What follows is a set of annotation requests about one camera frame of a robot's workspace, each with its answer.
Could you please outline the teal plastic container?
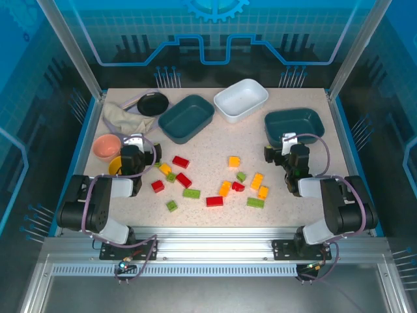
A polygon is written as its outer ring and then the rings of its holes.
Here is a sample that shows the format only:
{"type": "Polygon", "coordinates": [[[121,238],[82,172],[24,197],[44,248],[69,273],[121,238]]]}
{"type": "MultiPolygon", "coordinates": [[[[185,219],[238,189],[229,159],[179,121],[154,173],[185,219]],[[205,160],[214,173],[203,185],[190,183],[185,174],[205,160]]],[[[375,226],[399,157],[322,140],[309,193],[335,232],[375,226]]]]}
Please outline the teal plastic container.
{"type": "Polygon", "coordinates": [[[320,138],[325,133],[319,114],[310,108],[273,111],[266,114],[264,121],[267,140],[274,148],[281,147],[281,137],[286,133],[309,133],[320,138]]]}
{"type": "Polygon", "coordinates": [[[161,114],[158,126],[174,143],[185,144],[212,122],[214,106],[199,95],[188,95],[161,114]]]}

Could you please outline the white plastic container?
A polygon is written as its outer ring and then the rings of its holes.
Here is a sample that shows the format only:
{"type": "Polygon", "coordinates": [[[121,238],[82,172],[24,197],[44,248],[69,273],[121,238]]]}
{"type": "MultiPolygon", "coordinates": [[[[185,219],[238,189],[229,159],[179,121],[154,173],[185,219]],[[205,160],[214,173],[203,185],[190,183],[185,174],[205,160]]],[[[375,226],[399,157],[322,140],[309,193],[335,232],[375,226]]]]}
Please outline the white plastic container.
{"type": "Polygon", "coordinates": [[[228,123],[238,123],[262,108],[268,91],[253,79],[243,79],[214,96],[214,105],[228,123]]]}

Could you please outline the yellow bowl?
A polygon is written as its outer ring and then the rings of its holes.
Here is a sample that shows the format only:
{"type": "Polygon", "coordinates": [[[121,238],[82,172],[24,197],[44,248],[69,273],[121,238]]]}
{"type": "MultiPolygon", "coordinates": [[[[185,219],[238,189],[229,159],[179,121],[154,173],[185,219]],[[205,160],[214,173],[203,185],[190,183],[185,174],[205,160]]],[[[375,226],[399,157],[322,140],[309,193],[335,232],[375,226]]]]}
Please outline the yellow bowl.
{"type": "Polygon", "coordinates": [[[108,166],[108,173],[110,175],[121,175],[122,174],[122,162],[121,156],[116,156],[108,166]]]}

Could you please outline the pink bowl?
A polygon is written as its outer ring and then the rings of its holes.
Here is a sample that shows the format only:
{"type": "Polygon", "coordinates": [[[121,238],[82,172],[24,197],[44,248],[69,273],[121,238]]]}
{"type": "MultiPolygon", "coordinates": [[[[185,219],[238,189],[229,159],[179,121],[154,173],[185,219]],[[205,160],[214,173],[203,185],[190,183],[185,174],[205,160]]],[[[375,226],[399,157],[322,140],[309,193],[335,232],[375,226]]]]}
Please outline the pink bowl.
{"type": "Polygon", "coordinates": [[[92,150],[99,160],[111,162],[120,154],[121,141],[114,134],[104,134],[94,141],[92,150]]]}

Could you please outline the beige crumpled cloth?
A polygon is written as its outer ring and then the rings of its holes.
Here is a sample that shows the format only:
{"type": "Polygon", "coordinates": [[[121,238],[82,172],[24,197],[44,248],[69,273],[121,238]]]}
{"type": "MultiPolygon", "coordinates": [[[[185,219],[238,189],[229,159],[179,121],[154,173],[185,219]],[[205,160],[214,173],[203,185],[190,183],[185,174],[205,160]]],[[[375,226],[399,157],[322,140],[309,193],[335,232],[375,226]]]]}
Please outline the beige crumpled cloth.
{"type": "Polygon", "coordinates": [[[113,103],[104,104],[102,117],[110,131],[124,135],[144,134],[152,128],[156,120],[155,117],[126,112],[113,103]]]}

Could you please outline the black round pan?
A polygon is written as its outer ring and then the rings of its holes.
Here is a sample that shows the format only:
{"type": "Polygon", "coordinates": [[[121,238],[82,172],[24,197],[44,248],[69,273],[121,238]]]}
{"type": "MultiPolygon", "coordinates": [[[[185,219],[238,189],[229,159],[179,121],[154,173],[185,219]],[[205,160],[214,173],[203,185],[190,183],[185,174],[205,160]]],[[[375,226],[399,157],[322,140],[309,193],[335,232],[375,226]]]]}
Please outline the black round pan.
{"type": "Polygon", "coordinates": [[[136,104],[138,112],[147,117],[163,114],[168,106],[168,98],[159,92],[150,92],[143,95],[136,104]]]}

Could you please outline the lavender plastic tray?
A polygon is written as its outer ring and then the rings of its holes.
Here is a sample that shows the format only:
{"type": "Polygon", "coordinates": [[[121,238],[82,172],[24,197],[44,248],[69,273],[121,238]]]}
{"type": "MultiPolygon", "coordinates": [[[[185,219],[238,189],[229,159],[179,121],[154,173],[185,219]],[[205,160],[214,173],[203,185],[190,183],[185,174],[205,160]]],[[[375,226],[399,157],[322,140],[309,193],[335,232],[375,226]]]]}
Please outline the lavender plastic tray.
{"type": "MultiPolygon", "coordinates": [[[[138,100],[143,96],[143,95],[145,95],[145,94],[147,94],[147,93],[150,93],[150,92],[159,92],[159,93],[162,93],[161,92],[161,90],[159,90],[159,89],[148,89],[148,90],[145,90],[145,91],[143,91],[143,92],[140,92],[139,94],[137,94],[137,95],[135,95],[135,96],[133,96],[133,97],[130,97],[128,100],[125,100],[123,103],[121,103],[121,104],[118,104],[118,103],[116,103],[116,102],[114,102],[114,101],[109,101],[108,103],[113,103],[113,104],[116,104],[116,105],[118,105],[120,108],[122,108],[124,111],[126,111],[126,112],[130,112],[130,113],[134,113],[134,114],[140,114],[139,112],[138,112],[138,110],[137,110],[137,107],[136,107],[136,104],[137,104],[137,102],[138,102],[138,100]]],[[[167,110],[168,109],[170,109],[171,107],[173,106],[173,103],[172,103],[172,101],[170,101],[169,100],[169,106],[168,106],[168,108],[167,108],[167,110]]],[[[161,114],[160,115],[157,115],[157,116],[154,116],[155,118],[156,118],[156,120],[155,120],[155,123],[153,124],[153,126],[152,126],[152,128],[148,131],[148,132],[146,132],[146,133],[144,133],[144,134],[148,134],[148,133],[150,133],[152,130],[154,130],[155,128],[157,128],[158,127],[158,119],[159,119],[159,117],[161,116],[161,114]]]]}

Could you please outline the small circuit board with LED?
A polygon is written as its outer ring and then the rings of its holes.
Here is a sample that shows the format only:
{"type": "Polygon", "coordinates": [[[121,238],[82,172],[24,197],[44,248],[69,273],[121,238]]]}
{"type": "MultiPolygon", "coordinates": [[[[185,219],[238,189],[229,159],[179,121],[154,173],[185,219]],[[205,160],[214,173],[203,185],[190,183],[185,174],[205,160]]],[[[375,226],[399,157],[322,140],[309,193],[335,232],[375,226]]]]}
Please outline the small circuit board with LED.
{"type": "Polygon", "coordinates": [[[137,267],[131,264],[130,258],[125,258],[119,262],[118,266],[116,266],[115,274],[116,275],[123,275],[126,273],[132,273],[137,267]]]}
{"type": "Polygon", "coordinates": [[[313,278],[315,278],[318,276],[321,268],[325,265],[325,261],[316,261],[309,264],[298,264],[296,266],[296,272],[299,276],[312,276],[313,278]]]}

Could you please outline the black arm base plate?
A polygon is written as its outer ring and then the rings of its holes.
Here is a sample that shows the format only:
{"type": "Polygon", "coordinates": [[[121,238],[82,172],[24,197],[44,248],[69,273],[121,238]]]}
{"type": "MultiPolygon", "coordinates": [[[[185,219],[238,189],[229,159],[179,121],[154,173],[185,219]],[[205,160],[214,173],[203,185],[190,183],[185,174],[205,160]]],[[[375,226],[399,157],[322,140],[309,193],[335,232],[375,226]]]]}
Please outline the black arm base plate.
{"type": "Polygon", "coordinates": [[[323,261],[331,260],[331,251],[324,245],[307,245],[294,240],[273,240],[272,253],[275,261],[323,261]]]}
{"type": "Polygon", "coordinates": [[[151,253],[150,260],[155,260],[158,249],[158,241],[155,242],[153,248],[151,248],[153,241],[149,241],[144,245],[135,248],[117,248],[115,246],[102,243],[99,259],[106,261],[122,260],[126,257],[130,257],[135,261],[145,261],[149,253],[151,253]]]}

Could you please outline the aluminium mounting rail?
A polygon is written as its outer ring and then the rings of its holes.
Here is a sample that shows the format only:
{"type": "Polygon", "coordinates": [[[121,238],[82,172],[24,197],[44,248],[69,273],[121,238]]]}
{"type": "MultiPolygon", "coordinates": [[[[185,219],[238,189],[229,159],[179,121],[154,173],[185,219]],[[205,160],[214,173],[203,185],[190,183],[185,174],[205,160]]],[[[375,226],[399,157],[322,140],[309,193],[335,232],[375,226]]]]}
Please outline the aluminium mounting rail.
{"type": "MultiPolygon", "coordinates": [[[[157,236],[157,263],[272,263],[272,241],[292,240],[295,227],[136,227],[137,238],[157,236]]],[[[388,240],[362,233],[338,242],[340,263],[392,263],[388,240]]],[[[97,263],[92,239],[80,232],[62,231],[45,239],[40,263],[97,263]]]]}

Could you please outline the aluminium frame post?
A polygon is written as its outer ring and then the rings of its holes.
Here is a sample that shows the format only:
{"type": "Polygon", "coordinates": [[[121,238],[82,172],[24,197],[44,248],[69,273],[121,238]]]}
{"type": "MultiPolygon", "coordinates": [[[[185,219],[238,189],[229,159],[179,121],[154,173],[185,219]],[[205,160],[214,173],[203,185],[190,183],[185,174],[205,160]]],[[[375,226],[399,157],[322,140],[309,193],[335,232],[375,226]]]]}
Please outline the aluminium frame post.
{"type": "Polygon", "coordinates": [[[375,0],[372,9],[369,11],[367,18],[365,19],[345,60],[340,66],[338,73],[329,88],[328,98],[331,102],[336,101],[339,92],[345,85],[360,56],[369,44],[371,37],[379,26],[391,3],[392,0],[375,0]]]}
{"type": "Polygon", "coordinates": [[[86,58],[54,0],[36,0],[45,17],[55,31],[58,39],[66,50],[80,77],[95,100],[102,99],[99,86],[86,58]]]}

